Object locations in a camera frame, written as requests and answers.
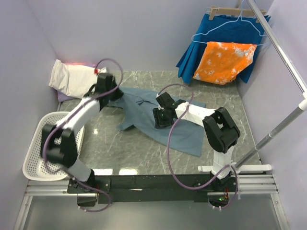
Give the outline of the grey-blue t shirt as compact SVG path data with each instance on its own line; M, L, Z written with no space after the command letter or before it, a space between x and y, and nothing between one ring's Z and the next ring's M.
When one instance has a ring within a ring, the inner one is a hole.
M158 109L156 95L158 92L147 89L120 87L123 96L110 101L110 107L122 108L124 121L118 130L136 127L155 141L167 145L169 131L175 119L167 120L164 112ZM202 151L204 128L187 120L180 120L174 128L169 147L171 149L199 157Z

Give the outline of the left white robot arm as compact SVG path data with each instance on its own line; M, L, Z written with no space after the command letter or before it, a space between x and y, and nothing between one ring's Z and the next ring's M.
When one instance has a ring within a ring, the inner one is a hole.
M109 102L116 101L123 92L110 73L99 73L80 103L55 125L44 125L42 129L41 157L45 163L62 167L79 181L79 187L86 193L95 189L95 174L78 157L75 138L78 132L97 115Z

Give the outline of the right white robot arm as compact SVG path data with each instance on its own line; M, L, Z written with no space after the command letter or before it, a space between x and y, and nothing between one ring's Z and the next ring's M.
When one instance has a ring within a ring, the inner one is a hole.
M240 131L229 112L223 107L208 109L184 100L175 101L167 92L157 94L156 100L158 107L153 109L156 127L171 127L167 147L179 120L186 120L204 128L213 149L211 174L214 177L210 180L211 187L215 191L222 191L227 186L226 177L231 173L232 153L240 137Z

